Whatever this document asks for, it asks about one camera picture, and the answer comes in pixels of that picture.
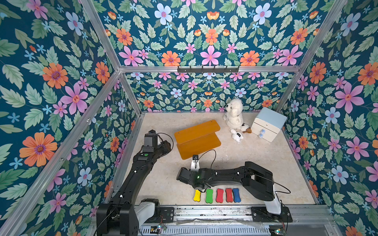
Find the green eraser shelf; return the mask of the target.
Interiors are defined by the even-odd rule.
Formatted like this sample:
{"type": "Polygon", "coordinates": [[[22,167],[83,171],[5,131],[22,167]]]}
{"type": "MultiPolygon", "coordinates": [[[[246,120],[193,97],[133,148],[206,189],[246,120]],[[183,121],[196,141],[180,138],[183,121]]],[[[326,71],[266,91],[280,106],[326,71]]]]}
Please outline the green eraser shelf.
{"type": "Polygon", "coordinates": [[[206,190],[205,202],[207,204],[212,204],[213,203],[213,190],[212,189],[207,189],[206,190]]]}

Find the yellow eraser shelf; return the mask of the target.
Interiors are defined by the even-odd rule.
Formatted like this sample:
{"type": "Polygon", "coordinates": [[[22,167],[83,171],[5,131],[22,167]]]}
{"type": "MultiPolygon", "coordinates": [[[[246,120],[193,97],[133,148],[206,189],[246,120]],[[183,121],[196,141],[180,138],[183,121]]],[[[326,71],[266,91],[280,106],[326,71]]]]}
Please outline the yellow eraser shelf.
{"type": "Polygon", "coordinates": [[[195,195],[194,195],[193,200],[195,202],[200,202],[201,201],[201,191],[195,190],[195,195]]]}

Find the red eraser shelf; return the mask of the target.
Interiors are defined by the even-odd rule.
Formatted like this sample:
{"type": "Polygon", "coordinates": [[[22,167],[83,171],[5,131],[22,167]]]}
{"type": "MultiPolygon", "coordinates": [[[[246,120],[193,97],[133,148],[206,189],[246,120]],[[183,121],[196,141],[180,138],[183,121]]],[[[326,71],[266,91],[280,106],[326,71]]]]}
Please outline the red eraser shelf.
{"type": "Polygon", "coordinates": [[[223,194],[224,190],[218,188],[216,191],[216,202],[222,204],[223,203],[223,194]]]}

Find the orange wooden two-tier shelf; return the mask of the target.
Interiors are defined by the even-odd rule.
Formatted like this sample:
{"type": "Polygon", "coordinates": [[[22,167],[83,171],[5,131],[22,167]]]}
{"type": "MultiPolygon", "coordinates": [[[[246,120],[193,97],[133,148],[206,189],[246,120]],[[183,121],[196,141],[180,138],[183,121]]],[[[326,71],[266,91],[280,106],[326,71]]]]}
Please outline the orange wooden two-tier shelf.
{"type": "Polygon", "coordinates": [[[187,160],[193,155],[205,153],[221,146],[216,135],[220,131],[216,120],[210,120],[174,133],[181,159],[187,160]]]}

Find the blue eraser shelf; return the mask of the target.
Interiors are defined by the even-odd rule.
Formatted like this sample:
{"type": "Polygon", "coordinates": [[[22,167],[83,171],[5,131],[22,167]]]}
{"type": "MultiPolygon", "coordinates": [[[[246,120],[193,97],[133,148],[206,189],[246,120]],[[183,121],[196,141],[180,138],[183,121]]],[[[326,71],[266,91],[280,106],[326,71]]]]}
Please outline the blue eraser shelf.
{"type": "Polygon", "coordinates": [[[232,189],[232,193],[233,193],[233,200],[235,203],[240,203],[241,202],[241,198],[240,198],[240,192],[239,192],[239,189],[238,188],[233,188],[232,189]]]}

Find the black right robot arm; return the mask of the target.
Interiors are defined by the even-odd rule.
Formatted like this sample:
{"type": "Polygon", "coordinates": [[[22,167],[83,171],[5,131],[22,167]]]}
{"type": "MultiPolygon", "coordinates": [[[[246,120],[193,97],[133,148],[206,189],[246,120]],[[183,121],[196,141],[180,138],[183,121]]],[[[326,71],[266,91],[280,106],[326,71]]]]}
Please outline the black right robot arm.
{"type": "Polygon", "coordinates": [[[182,167],[176,180],[190,185],[195,190],[205,190],[219,185],[239,185],[256,199],[263,201],[270,214],[282,213],[282,205],[275,192],[273,173],[251,161],[238,168],[221,170],[200,168],[192,171],[182,167]]]}

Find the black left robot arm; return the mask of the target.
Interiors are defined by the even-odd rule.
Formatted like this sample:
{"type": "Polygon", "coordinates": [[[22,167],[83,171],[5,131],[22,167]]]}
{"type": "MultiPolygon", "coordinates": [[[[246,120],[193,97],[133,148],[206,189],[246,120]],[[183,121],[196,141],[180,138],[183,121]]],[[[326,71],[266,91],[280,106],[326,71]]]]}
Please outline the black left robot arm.
{"type": "Polygon", "coordinates": [[[158,159],[170,153],[171,144],[162,141],[155,147],[143,145],[132,159],[132,168],[122,186],[96,213],[98,236],[136,236],[143,224],[135,210],[136,198],[158,159]]]}

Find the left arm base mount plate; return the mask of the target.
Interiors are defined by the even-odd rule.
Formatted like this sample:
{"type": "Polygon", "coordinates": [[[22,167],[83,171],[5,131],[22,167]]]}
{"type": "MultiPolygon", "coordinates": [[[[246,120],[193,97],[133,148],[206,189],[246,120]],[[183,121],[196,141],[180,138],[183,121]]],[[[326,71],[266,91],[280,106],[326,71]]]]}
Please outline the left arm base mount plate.
{"type": "Polygon", "coordinates": [[[174,221],[174,207],[158,207],[152,217],[145,221],[148,223],[172,223],[174,221]]]}

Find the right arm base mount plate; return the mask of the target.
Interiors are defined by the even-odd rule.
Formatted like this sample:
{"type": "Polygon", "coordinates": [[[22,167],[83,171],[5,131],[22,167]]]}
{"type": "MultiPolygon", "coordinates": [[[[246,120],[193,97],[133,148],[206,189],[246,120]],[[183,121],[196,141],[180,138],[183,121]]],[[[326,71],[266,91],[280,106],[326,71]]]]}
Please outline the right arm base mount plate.
{"type": "Polygon", "coordinates": [[[281,214],[269,213],[264,206],[251,207],[253,221],[262,223],[292,223],[293,219],[289,208],[285,205],[281,205],[281,207],[281,214]]]}

